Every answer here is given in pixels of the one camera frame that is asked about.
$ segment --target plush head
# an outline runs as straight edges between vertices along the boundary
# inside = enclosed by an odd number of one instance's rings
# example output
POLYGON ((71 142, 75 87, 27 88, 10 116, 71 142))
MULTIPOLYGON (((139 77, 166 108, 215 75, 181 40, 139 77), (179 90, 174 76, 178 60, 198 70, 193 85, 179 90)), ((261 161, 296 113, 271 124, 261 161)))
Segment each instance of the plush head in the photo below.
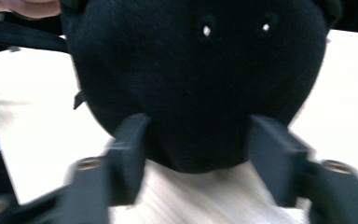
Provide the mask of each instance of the plush head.
POLYGON ((183 173, 246 161, 250 114, 289 124, 339 15, 335 0, 65 2, 63 31, 95 118, 113 133, 146 113, 147 158, 183 173))

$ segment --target black plush toy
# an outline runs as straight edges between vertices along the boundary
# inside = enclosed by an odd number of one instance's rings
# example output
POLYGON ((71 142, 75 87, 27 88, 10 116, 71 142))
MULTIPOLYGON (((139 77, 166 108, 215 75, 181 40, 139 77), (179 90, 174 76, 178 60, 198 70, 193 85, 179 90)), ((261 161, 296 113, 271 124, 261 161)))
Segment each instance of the black plush toy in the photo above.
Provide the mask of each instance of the black plush toy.
POLYGON ((67 0, 62 26, 103 127, 144 112, 146 157, 203 173, 247 161, 250 114, 290 123, 339 11, 336 0, 67 0))

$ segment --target black plush body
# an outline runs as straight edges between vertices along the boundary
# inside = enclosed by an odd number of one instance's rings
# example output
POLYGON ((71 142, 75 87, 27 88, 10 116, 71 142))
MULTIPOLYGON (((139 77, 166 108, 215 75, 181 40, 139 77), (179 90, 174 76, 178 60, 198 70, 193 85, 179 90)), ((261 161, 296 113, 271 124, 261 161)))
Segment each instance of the black plush body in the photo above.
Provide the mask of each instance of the black plush body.
POLYGON ((338 13, 329 0, 89 0, 62 5, 62 25, 103 127, 145 112, 147 158, 203 173, 247 160, 250 114, 289 124, 338 13))

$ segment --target clamp jaw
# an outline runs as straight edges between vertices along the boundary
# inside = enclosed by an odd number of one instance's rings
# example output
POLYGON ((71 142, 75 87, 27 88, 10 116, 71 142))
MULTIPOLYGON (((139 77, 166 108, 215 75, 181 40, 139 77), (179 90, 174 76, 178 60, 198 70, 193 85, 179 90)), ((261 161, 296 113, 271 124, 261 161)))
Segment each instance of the clamp jaw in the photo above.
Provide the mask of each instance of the clamp jaw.
MULTIPOLYGON (((310 150, 274 119, 251 116, 247 151, 275 203, 312 202, 312 224, 358 224, 358 177, 338 161, 308 161, 310 150)), ((0 196, 0 224, 109 223, 108 207, 133 204, 145 167, 144 114, 125 119, 106 155, 76 164, 73 181, 32 203, 0 196)))

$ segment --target white surface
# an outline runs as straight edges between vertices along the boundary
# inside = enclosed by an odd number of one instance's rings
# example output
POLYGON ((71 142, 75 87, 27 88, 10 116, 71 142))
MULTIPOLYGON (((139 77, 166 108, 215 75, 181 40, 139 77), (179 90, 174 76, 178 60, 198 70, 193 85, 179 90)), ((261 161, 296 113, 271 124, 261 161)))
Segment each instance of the white surface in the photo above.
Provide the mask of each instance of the white surface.
MULTIPOLYGON (((358 169, 358 34, 329 38, 317 85, 291 130, 317 158, 358 169)), ((60 53, 0 53, 0 145, 22 203, 60 186, 72 162, 100 154, 109 138, 85 106, 72 110, 71 65, 60 53)), ((303 211, 274 206, 250 163, 181 175, 148 162, 136 206, 111 211, 115 223, 307 223, 303 211)))
POLYGON ((291 130, 319 160, 358 169, 358 34, 334 31, 321 73, 291 130))
POLYGON ((20 203, 61 186, 74 161, 101 154, 109 135, 87 107, 73 110, 68 55, 0 52, 0 148, 20 203))

